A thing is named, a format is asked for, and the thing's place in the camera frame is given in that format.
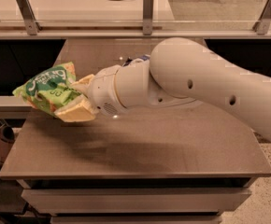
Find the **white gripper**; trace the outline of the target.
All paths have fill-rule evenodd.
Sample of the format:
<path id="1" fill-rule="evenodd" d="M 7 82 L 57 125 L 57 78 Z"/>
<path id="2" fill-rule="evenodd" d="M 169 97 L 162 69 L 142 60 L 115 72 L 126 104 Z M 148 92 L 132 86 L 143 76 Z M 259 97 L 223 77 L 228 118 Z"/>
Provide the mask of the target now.
<path id="1" fill-rule="evenodd" d="M 90 74 L 72 83 L 70 87 L 79 92 L 87 92 L 89 100 L 80 95 L 57 109 L 54 115 L 64 122 L 90 121 L 95 119 L 92 105 L 107 116 L 126 113 L 127 109 L 121 104 L 115 88 L 115 76 L 120 68 L 119 65 L 104 68 L 96 75 Z"/>

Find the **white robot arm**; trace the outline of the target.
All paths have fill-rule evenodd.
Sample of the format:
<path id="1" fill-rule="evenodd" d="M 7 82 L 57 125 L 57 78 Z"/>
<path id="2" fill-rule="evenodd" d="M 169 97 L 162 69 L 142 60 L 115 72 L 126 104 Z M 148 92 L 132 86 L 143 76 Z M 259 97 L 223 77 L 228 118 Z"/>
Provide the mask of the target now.
<path id="1" fill-rule="evenodd" d="M 214 105 L 271 141 L 271 77 L 238 67 L 186 38 L 150 55 L 104 68 L 70 85 L 87 113 L 120 115 L 137 106 Z"/>

